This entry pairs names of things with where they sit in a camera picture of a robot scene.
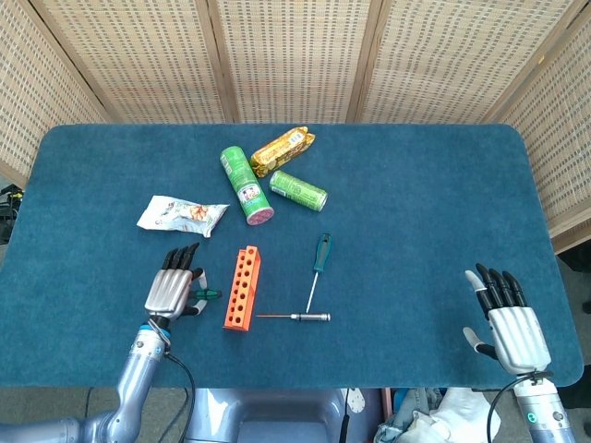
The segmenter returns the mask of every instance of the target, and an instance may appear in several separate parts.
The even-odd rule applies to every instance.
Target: wicker screen
[[[218,0],[243,122],[344,122],[369,0]]]
[[[194,1],[39,4],[115,118],[142,123],[224,121]]]
[[[574,26],[502,118],[525,139],[552,236],[591,209],[591,11]]]
[[[480,122],[571,0],[395,0],[363,122]]]
[[[16,0],[0,3],[0,162],[6,178],[21,187],[50,127],[106,117],[31,17]]]

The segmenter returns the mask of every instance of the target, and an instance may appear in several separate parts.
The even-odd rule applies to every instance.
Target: green can
[[[324,208],[328,194],[326,191],[295,178],[283,171],[275,171],[269,182],[271,191],[299,203],[311,210],[320,212]]]
[[[248,224],[261,224],[273,216],[273,208],[259,186],[247,157],[239,146],[222,151],[220,162],[240,200]]]

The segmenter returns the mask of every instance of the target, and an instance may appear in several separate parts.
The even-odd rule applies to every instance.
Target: orange screwdriver bit holder
[[[259,250],[255,246],[240,249],[230,290],[228,310],[225,313],[224,328],[243,332],[247,332],[250,328],[250,318],[259,281],[259,268]]]

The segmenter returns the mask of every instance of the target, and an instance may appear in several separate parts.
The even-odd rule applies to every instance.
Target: cable
[[[189,371],[188,367],[186,367],[183,362],[181,362],[178,358],[176,358],[171,353],[166,353],[165,356],[167,359],[169,359],[174,364],[179,365],[187,373],[188,380],[191,383],[191,403],[188,408],[187,422],[185,423],[185,428],[183,429],[183,434],[181,434],[181,437],[178,440],[178,443],[183,443],[185,441],[185,436],[187,435],[188,426],[191,423],[191,416],[193,415],[193,409],[195,409],[195,389],[197,387],[195,386],[195,378],[193,378],[191,371]]]
[[[158,443],[163,443],[164,438],[170,432],[170,430],[173,428],[173,426],[178,421],[178,419],[180,418],[180,416],[183,414],[183,412],[185,411],[185,408],[187,407],[187,405],[188,405],[188,389],[185,388],[185,400],[183,401],[183,404],[181,405],[181,407],[178,410],[178,412],[176,413],[176,415],[170,421],[170,423],[168,424],[168,426],[164,429],[163,434],[158,439]]]
[[[94,389],[94,387],[91,386],[89,388],[89,390],[86,391],[86,403],[84,405],[84,418],[89,418],[90,394],[92,393],[93,389]]]
[[[341,422],[341,435],[339,436],[339,443],[346,443],[347,431],[349,428],[349,414],[347,413],[347,405],[349,404],[349,388],[347,393],[344,395],[344,415],[343,421]]]
[[[550,371],[533,372],[531,374],[528,374],[527,376],[517,378],[516,380],[509,383],[507,386],[505,386],[503,389],[501,389],[497,393],[497,395],[495,396],[493,401],[490,403],[490,409],[488,410],[488,416],[487,416],[487,442],[488,443],[492,443],[492,437],[490,436],[490,424],[492,422],[492,413],[494,413],[495,407],[497,406],[497,403],[501,399],[502,394],[507,392],[509,389],[517,386],[519,383],[521,383],[523,381],[538,380],[540,378],[548,378],[548,377],[552,377],[552,375],[553,374]]]

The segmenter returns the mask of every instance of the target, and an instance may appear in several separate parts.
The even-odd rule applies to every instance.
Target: screwdriver
[[[290,314],[288,316],[277,316],[274,314],[260,314],[257,317],[266,317],[266,318],[291,318],[292,320],[296,321],[331,321],[330,314]]]
[[[316,289],[316,280],[318,279],[318,274],[324,271],[324,264],[326,263],[326,259],[329,257],[329,253],[331,252],[331,246],[331,235],[329,233],[324,233],[321,235],[318,241],[318,246],[316,247],[316,261],[314,262],[314,270],[316,271],[316,274],[314,275],[312,290],[310,291],[310,297],[308,298],[306,314],[309,312],[310,305],[312,304],[312,297],[314,297],[314,290]]]

